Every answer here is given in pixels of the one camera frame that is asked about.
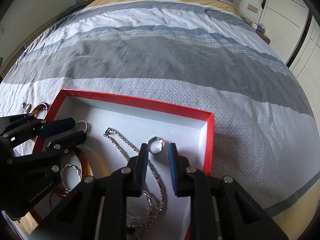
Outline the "tortoiseshell bangle outside box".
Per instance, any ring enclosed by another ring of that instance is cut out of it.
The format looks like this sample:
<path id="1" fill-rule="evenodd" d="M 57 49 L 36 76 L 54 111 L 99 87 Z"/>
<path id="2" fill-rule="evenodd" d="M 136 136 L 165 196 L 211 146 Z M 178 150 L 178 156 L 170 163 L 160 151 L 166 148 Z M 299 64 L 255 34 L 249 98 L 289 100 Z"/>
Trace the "tortoiseshell bangle outside box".
<path id="1" fill-rule="evenodd" d="M 32 110 L 31 114 L 36 118 L 46 117 L 49 111 L 50 105 L 46 102 L 41 102 L 36 105 Z"/>

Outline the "red jewelry box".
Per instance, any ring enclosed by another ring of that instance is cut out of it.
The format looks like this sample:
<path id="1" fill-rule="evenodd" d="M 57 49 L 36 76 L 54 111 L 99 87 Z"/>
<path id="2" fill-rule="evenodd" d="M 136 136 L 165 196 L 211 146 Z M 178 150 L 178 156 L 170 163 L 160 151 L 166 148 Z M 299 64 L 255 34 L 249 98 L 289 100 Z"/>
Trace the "red jewelry box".
<path id="1" fill-rule="evenodd" d="M 212 113 L 168 103 L 63 89 L 47 115 L 48 122 L 73 118 L 75 127 L 65 136 L 83 131 L 78 146 L 92 175 L 61 200 L 31 239 L 189 239 L 189 197 L 176 197 L 168 159 L 170 143 L 189 161 L 187 173 L 210 174 L 213 159 Z M 38 138 L 34 150 L 50 141 Z M 129 159 L 148 146 L 145 188 L 140 197 L 128 197 Z"/>

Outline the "tortoiseshell bangle in box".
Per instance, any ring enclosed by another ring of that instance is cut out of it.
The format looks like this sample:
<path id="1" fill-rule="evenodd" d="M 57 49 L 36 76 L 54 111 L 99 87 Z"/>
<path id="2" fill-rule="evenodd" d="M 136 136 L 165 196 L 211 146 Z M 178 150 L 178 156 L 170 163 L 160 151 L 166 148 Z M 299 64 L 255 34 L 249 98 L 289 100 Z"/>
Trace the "tortoiseshell bangle in box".
<path id="1" fill-rule="evenodd" d="M 69 150 L 62 158 L 61 161 L 61 172 L 62 173 L 62 168 L 66 165 L 66 164 L 75 164 L 81 165 L 81 169 L 82 169 L 82 179 L 81 181 L 83 181 L 87 176 L 92 175 L 92 169 L 91 166 L 89 164 L 89 161 L 87 159 L 87 157 L 85 156 L 84 152 L 79 149 L 78 147 L 73 148 L 72 150 Z M 59 185 L 57 185 L 56 187 L 54 187 L 53 191 L 50 193 L 49 198 L 51 198 L 53 195 L 56 195 L 57 197 L 59 197 L 60 199 L 66 198 L 64 196 L 62 196 L 61 194 L 61 183 Z"/>

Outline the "thin silver bangle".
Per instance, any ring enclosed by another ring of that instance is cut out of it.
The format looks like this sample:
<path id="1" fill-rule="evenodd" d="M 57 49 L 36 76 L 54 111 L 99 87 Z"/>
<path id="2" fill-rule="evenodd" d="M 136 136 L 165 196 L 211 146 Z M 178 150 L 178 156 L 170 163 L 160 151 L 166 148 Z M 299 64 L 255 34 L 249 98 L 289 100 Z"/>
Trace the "thin silver bangle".
<path id="1" fill-rule="evenodd" d="M 61 194 L 66 197 L 82 179 L 81 165 L 66 164 L 62 168 Z"/>

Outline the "striped bed duvet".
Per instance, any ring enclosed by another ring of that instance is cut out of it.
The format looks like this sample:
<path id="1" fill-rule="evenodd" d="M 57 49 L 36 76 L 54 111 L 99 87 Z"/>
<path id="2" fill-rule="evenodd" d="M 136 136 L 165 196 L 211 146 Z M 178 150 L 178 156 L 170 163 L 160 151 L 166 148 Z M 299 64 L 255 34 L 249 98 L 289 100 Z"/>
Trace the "striped bed duvet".
<path id="1" fill-rule="evenodd" d="M 49 28 L 1 85 L 1 115 L 62 89 L 214 115 L 211 175 L 230 175 L 298 239 L 319 200 L 310 103 L 273 49 L 224 0 L 96 0 Z"/>

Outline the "dark clothes pile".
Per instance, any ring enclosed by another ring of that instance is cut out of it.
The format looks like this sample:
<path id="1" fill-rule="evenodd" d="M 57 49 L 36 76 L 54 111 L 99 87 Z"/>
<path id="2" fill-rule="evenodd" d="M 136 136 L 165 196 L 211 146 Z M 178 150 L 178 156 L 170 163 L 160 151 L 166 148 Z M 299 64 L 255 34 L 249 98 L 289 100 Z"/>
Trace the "dark clothes pile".
<path id="1" fill-rule="evenodd" d="M 65 11 L 63 11 L 60 15 L 59 15 L 59 20 L 62 20 L 63 18 L 69 16 L 72 13 L 75 13 L 81 9 L 84 9 L 86 6 L 88 6 L 88 2 L 84 1 L 75 5 L 70 6 L 69 8 L 67 8 Z"/>

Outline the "wooden nightstand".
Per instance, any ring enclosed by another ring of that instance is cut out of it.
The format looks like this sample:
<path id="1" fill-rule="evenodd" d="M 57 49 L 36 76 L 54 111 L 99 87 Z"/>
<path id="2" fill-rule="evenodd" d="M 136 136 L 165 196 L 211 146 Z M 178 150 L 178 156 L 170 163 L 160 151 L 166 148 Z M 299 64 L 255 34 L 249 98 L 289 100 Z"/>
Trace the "wooden nightstand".
<path id="1" fill-rule="evenodd" d="M 249 21 L 249 22 L 247 22 L 247 24 L 252 28 L 252 26 L 251 26 L 251 24 L 252 24 L 253 22 L 252 21 Z M 264 33 L 260 33 L 260 32 L 258 32 L 258 31 L 255 31 L 255 33 L 256 34 L 258 34 L 258 36 L 262 39 L 262 40 L 264 40 L 267 44 L 270 44 L 270 42 L 271 42 L 271 40 L 265 35 L 265 32 Z"/>

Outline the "purple tissue box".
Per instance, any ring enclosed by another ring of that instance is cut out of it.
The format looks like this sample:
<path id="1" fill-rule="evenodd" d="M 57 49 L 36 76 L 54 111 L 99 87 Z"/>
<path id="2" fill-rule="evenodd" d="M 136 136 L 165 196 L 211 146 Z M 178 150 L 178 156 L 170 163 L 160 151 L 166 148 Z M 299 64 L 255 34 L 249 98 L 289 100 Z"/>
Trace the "purple tissue box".
<path id="1" fill-rule="evenodd" d="M 262 26 L 262 25 L 260 25 L 259 23 L 252 23 L 251 24 L 251 26 L 252 26 L 252 28 L 255 30 L 255 31 L 258 31 L 258 32 L 260 32 L 260 33 L 264 33 L 265 32 L 265 28 Z"/>

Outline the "white wardrobe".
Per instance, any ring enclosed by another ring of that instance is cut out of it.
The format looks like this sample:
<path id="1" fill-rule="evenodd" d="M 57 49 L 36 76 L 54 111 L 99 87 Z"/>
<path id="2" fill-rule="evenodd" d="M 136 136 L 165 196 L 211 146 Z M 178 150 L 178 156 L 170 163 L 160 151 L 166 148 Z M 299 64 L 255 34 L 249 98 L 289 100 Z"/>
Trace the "white wardrobe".
<path id="1" fill-rule="evenodd" d="M 259 19 L 270 46 L 319 106 L 319 25 L 303 0 L 265 0 Z"/>

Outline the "wall switch plate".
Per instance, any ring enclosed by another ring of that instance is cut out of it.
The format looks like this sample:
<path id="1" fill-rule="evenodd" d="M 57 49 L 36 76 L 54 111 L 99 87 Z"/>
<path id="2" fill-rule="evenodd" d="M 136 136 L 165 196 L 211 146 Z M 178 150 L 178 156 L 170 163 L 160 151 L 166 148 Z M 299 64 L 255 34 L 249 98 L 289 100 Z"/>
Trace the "wall switch plate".
<path id="1" fill-rule="evenodd" d="M 253 6 L 253 5 L 251 5 L 251 4 L 248 4 L 247 9 L 248 9 L 249 11 L 255 13 L 255 14 L 257 14 L 258 11 L 259 11 L 258 8 L 256 8 L 255 6 Z"/>

